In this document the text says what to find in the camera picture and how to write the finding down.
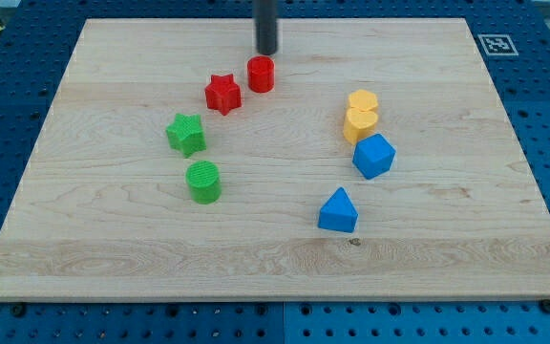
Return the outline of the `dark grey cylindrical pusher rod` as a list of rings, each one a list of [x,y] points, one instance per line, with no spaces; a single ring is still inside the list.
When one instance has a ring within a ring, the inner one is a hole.
[[[273,55],[278,50],[278,1],[254,0],[255,48],[259,54]]]

